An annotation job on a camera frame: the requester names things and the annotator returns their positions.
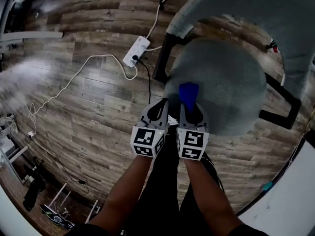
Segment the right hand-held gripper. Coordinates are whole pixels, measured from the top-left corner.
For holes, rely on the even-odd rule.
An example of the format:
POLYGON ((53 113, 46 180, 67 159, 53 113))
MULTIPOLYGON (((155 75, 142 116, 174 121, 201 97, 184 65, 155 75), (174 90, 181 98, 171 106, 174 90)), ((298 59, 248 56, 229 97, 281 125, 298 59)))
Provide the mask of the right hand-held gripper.
POLYGON ((192 114, 184 104, 181 104, 177 127, 177 149, 180 158, 201 160, 209 140, 208 124, 209 118, 201 105, 195 104, 192 114))

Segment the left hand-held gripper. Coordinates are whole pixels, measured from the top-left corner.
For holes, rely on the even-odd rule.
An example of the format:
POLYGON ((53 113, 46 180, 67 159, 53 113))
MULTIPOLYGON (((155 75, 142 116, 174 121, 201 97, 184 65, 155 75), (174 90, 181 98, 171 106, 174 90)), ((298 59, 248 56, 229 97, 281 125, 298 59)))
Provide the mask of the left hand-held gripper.
POLYGON ((131 134, 131 148, 136 155, 157 157, 166 140, 168 107, 168 99, 161 98, 142 110, 131 134))

